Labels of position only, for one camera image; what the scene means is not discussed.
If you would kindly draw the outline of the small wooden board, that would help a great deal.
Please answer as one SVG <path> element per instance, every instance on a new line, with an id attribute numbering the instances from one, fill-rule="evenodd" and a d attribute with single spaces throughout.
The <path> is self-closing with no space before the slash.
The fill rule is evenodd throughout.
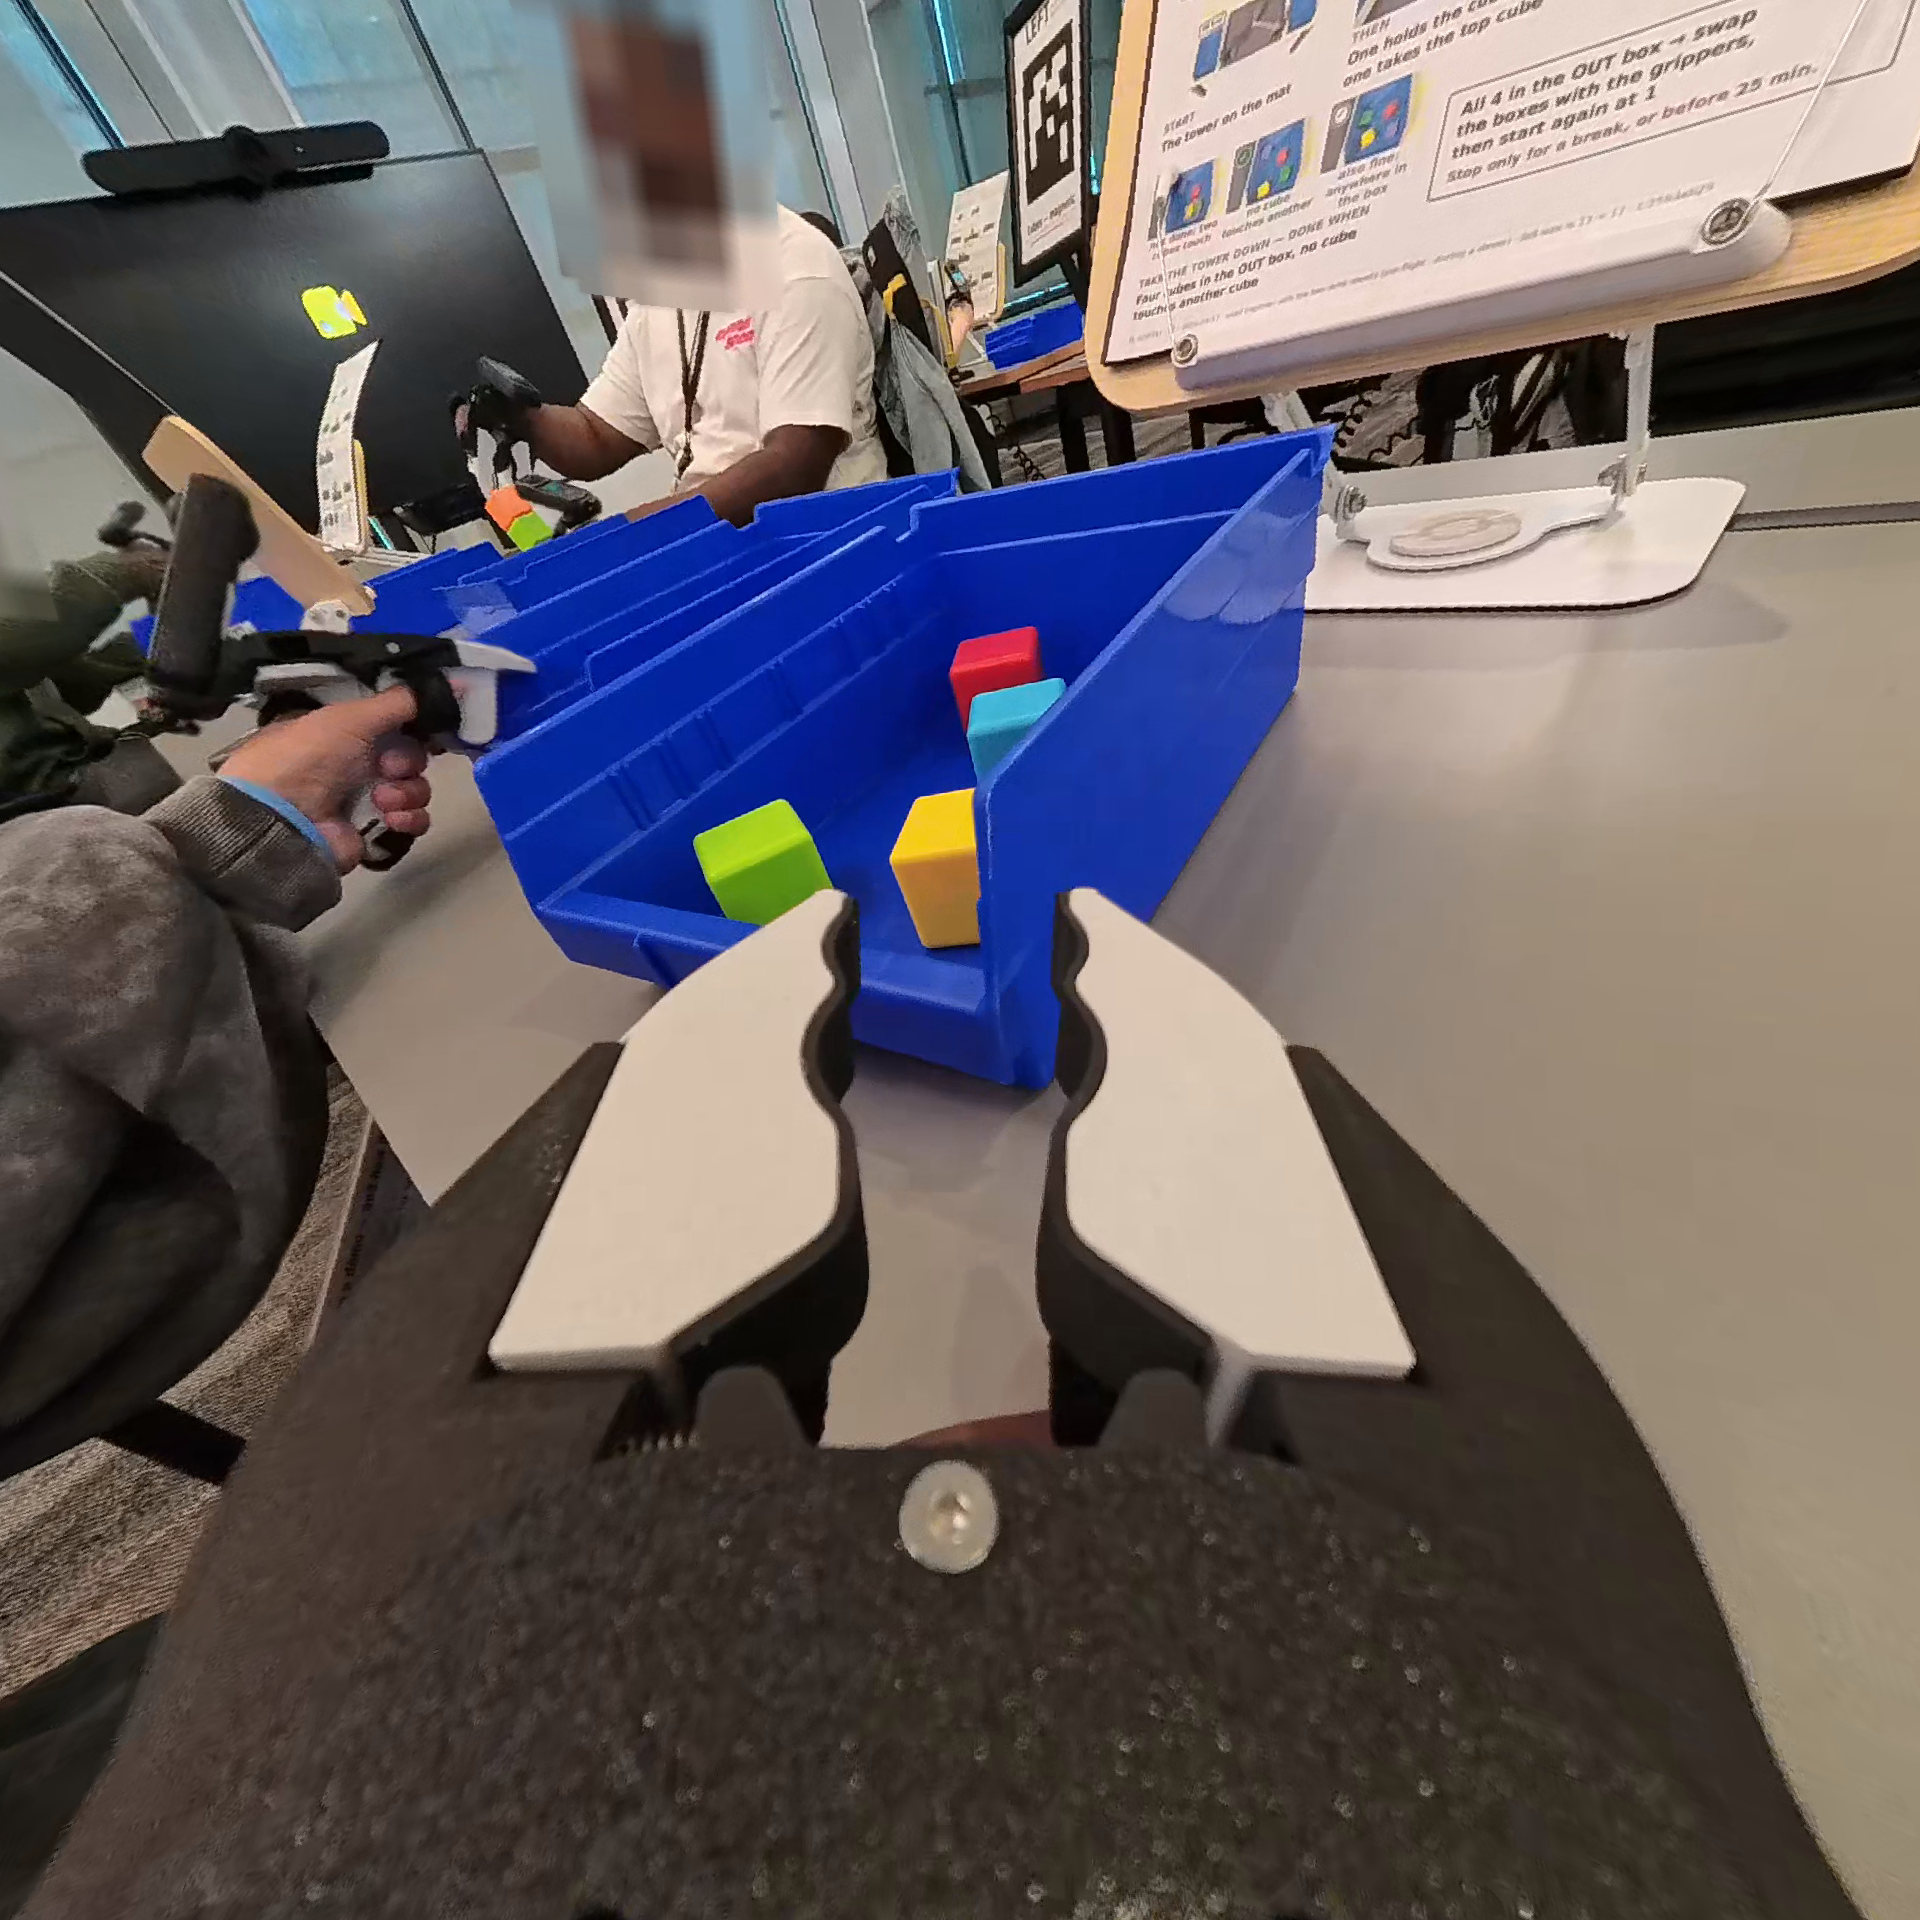
<path id="1" fill-rule="evenodd" d="M 353 617 L 376 610 L 376 589 L 353 576 L 290 509 L 279 509 L 219 443 L 209 443 L 191 419 L 157 419 L 141 443 L 141 462 L 169 487 L 183 494 L 197 479 L 219 479 L 247 501 L 254 518 L 254 568 L 290 589 L 301 610 L 339 601 Z"/>

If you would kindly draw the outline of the person's left forearm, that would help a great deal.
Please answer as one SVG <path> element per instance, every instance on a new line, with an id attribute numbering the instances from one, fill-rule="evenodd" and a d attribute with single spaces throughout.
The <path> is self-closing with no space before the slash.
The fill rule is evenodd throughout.
<path id="1" fill-rule="evenodd" d="M 149 1405 L 269 1293 L 329 1149 L 299 931 L 342 880 L 219 777 L 0 838 L 0 1469 L 19 1477 Z"/>

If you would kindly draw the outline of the grey desk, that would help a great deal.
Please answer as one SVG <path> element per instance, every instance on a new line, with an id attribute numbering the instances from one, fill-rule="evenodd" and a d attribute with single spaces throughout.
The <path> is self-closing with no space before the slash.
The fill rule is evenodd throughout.
<path id="1" fill-rule="evenodd" d="M 1156 925 L 1581 1332 L 1868 1916 L 1915 1916 L 1915 411 L 1659 439 L 1686 595 L 1307 617 Z"/>

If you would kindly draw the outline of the printed standing card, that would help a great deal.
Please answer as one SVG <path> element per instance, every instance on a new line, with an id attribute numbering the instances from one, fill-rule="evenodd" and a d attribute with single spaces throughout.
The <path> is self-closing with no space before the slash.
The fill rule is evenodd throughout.
<path id="1" fill-rule="evenodd" d="M 358 439 L 360 396 L 376 364 L 376 344 L 339 363 L 313 443 L 318 544 L 332 559 L 358 559 L 373 544 L 368 454 Z"/>

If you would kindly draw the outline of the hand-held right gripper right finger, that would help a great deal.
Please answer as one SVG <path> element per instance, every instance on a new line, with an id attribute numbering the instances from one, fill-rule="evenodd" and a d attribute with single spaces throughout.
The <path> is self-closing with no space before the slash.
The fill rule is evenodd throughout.
<path id="1" fill-rule="evenodd" d="M 1099 890 L 1054 901 L 1060 995 L 1037 1299 L 1099 1385 L 1389 1376 L 1418 1348 L 1283 1035 Z"/>

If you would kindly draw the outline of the person's left hand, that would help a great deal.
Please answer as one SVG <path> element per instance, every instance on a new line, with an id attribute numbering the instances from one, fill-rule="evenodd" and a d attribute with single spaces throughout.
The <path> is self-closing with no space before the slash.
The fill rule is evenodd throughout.
<path id="1" fill-rule="evenodd" d="M 431 831 L 431 747 L 408 739 L 408 722 L 415 694 L 390 683 L 247 731 L 219 772 L 299 799 L 329 831 L 339 874 L 353 874 L 368 859 L 360 799 L 386 836 Z"/>

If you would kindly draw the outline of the blue denim jacket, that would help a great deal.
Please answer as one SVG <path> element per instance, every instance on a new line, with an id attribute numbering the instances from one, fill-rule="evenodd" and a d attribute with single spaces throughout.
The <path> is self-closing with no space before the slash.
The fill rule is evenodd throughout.
<path id="1" fill-rule="evenodd" d="M 930 338 L 930 311 L 888 219 L 864 229 L 850 279 L 875 346 L 883 473 L 957 473 L 957 494 L 998 487 L 998 468 L 982 461 L 976 419 Z"/>

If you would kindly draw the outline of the red cube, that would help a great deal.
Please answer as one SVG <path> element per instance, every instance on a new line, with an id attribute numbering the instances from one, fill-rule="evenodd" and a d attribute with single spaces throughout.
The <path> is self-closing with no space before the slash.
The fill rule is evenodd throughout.
<path id="1" fill-rule="evenodd" d="M 1037 627 L 969 634 L 949 661 L 957 730 L 971 730 L 971 704 L 982 694 L 999 694 L 999 689 L 1020 689 L 1020 683 L 1042 683 L 1042 677 L 1046 677 L 1046 665 L 1042 665 L 1042 631 Z"/>

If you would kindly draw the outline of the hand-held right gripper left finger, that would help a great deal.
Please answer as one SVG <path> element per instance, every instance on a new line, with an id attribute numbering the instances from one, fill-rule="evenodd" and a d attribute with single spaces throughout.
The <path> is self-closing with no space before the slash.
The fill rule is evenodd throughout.
<path id="1" fill-rule="evenodd" d="M 834 1365 L 869 1285 L 854 995 L 861 909 L 820 890 L 626 1030 L 488 1338 L 496 1373 Z"/>

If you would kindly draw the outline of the black white marker sign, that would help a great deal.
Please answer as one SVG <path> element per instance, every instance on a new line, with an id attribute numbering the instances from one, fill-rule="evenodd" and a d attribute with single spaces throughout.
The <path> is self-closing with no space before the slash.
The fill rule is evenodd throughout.
<path id="1" fill-rule="evenodd" d="M 1090 5 L 1020 0 L 999 21 L 1008 213 L 1014 284 L 1090 242 Z"/>

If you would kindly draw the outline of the printed instruction sheet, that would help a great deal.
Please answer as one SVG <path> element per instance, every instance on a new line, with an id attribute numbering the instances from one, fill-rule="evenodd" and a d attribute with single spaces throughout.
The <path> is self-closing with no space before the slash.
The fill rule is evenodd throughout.
<path id="1" fill-rule="evenodd" d="M 1753 273 L 1915 162 L 1915 5 L 1153 5 L 1104 363 L 1184 385 Z"/>

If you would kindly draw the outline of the black webcam bar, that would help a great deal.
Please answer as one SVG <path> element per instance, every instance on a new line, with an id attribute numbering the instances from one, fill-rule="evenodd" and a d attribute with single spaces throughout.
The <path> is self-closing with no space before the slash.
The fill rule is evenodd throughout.
<path id="1" fill-rule="evenodd" d="M 117 202 L 197 195 L 197 189 L 273 189 L 301 174 L 368 173 L 390 157 L 376 120 L 324 126 L 225 126 L 191 142 L 141 142 L 81 151 L 81 174 Z"/>

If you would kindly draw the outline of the yellow cube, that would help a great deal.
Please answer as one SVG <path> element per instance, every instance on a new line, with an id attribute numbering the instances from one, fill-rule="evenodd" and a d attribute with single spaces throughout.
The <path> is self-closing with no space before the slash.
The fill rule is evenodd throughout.
<path id="1" fill-rule="evenodd" d="M 976 791 L 916 798 L 888 849 L 893 886 L 921 946 L 976 946 Z"/>

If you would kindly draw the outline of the cyan cube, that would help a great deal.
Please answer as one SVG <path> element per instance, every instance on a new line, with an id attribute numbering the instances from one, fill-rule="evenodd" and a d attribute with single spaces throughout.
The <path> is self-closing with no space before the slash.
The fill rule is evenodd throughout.
<path id="1" fill-rule="evenodd" d="M 969 708 L 971 777 L 986 781 L 1029 730 L 1064 700 L 1064 677 L 982 689 Z"/>

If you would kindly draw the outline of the large black monitor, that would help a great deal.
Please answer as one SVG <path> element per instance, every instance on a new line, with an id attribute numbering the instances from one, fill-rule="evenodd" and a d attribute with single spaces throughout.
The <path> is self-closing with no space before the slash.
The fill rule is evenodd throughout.
<path id="1" fill-rule="evenodd" d="M 11 206 L 4 279 L 104 346 L 318 533 L 332 372 L 376 344 L 358 407 L 373 511 L 468 482 L 451 407 L 492 356 L 547 400 L 580 350 L 488 157 L 403 157 L 259 195 Z"/>

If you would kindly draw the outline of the blue wristband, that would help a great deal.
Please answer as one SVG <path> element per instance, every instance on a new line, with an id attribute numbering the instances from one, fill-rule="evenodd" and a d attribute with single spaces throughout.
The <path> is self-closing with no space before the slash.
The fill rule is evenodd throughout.
<path id="1" fill-rule="evenodd" d="M 243 781 L 243 777 L 236 777 L 236 772 L 219 772 L 219 781 L 225 781 L 229 791 L 240 791 L 240 798 L 269 807 L 285 824 L 295 824 L 295 831 L 339 869 L 339 849 L 332 849 L 329 831 L 324 831 L 299 799 L 290 799 L 290 798 L 273 791 L 273 788 Z"/>

